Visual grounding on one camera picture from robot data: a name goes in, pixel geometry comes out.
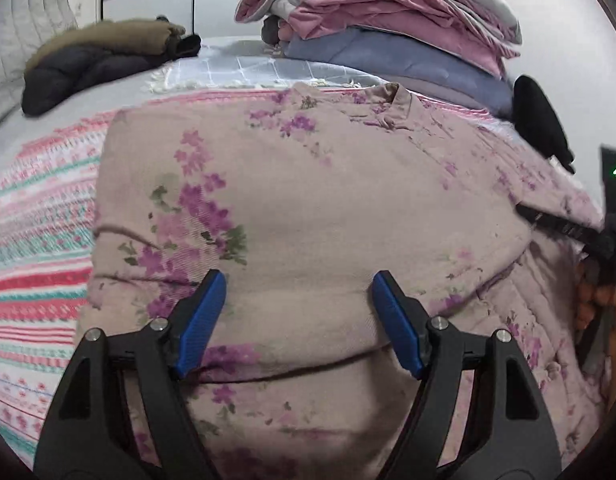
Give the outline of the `person's right hand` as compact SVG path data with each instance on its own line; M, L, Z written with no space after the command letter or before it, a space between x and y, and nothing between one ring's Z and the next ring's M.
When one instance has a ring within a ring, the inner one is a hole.
M576 328L584 330L596 315L596 307L610 309L615 315L614 328L608 336L608 355L611 360L611 379L608 383L607 408L616 401L616 285L596 286L589 283L585 277L585 263L577 264L576 288Z

